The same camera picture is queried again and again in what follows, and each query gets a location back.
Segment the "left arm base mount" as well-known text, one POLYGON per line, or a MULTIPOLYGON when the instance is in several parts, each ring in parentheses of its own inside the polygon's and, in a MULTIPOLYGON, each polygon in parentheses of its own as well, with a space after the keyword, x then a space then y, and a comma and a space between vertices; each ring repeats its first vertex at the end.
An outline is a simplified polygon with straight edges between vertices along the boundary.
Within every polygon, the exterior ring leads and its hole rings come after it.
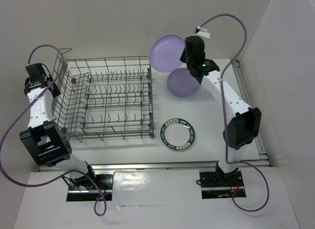
MULTIPOLYGON (((95 183, 102 191, 106 201, 112 200, 113 180, 114 173, 102 173, 96 175, 95 183)), ((84 179, 83 183, 87 184, 87 187, 69 181, 66 197, 67 202, 96 201, 97 199, 103 201, 98 190, 89 180, 84 179)))

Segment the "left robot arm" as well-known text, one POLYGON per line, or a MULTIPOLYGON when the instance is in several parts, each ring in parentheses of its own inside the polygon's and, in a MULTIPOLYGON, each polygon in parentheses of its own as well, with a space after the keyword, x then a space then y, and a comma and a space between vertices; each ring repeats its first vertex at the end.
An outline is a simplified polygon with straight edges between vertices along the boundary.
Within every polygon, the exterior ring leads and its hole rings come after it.
POLYGON ((70 172, 70 183, 75 187, 92 189, 97 176, 92 166, 78 159, 72 152, 69 139, 57 126, 52 115, 52 103, 61 92, 56 84, 44 89, 53 80, 44 70, 44 64, 26 66, 29 77, 24 93, 30 104, 30 121, 20 140, 38 166, 57 167, 70 172))

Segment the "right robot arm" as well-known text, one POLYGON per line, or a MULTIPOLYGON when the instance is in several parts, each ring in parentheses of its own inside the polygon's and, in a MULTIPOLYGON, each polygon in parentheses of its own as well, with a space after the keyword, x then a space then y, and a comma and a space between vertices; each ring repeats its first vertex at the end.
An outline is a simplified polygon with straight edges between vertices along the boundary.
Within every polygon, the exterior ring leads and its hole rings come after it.
POLYGON ((222 104, 225 154, 216 165, 215 181, 225 186, 237 171, 245 146, 258 136, 261 111, 241 99, 224 78, 227 68, 221 70, 207 59, 204 47, 202 38, 187 37, 180 60, 187 65, 191 76, 222 104))

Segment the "grey wire dish rack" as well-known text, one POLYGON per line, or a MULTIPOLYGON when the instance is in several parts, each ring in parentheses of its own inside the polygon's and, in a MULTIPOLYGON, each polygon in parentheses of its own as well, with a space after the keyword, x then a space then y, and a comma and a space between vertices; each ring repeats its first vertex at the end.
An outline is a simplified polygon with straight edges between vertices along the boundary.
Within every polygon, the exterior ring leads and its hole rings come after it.
POLYGON ((62 60, 53 119, 71 140, 154 137, 152 69, 147 56, 62 60))

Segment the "small purple plate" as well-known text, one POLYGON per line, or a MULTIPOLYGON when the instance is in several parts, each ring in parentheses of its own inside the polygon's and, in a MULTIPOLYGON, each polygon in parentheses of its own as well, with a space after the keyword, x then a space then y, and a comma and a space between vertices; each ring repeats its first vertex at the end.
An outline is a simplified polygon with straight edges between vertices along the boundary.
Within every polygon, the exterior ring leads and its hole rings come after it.
POLYGON ((200 87, 199 82, 184 67, 172 71, 168 75, 166 84, 170 91, 179 94, 196 93, 200 87))

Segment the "white plate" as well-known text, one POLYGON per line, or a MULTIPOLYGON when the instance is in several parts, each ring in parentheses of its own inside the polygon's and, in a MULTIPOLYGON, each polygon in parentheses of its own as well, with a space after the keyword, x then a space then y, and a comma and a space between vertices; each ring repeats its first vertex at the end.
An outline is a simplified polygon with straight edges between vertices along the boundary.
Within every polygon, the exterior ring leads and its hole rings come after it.
POLYGON ((196 140, 193 126, 182 118, 167 120, 160 128, 160 139, 172 151, 183 152, 189 149, 196 140))

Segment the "large purple plate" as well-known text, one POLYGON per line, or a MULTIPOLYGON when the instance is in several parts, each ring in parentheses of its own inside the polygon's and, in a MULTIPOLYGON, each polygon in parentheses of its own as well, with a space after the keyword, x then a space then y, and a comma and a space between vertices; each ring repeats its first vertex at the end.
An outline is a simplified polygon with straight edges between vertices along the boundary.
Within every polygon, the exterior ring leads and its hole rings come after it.
POLYGON ((177 34, 167 34, 156 40, 149 52, 149 62, 158 72, 171 72, 179 68, 185 40, 177 34))

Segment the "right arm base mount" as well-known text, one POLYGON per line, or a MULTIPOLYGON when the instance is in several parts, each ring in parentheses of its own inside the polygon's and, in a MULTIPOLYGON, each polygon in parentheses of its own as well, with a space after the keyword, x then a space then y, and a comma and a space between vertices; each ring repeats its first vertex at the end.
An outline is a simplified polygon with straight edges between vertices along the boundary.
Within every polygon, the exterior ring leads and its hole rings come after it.
POLYGON ((234 197, 247 197, 241 171, 235 176, 221 182, 217 179, 215 172, 200 172, 196 184, 201 187, 203 199, 221 199, 234 197))

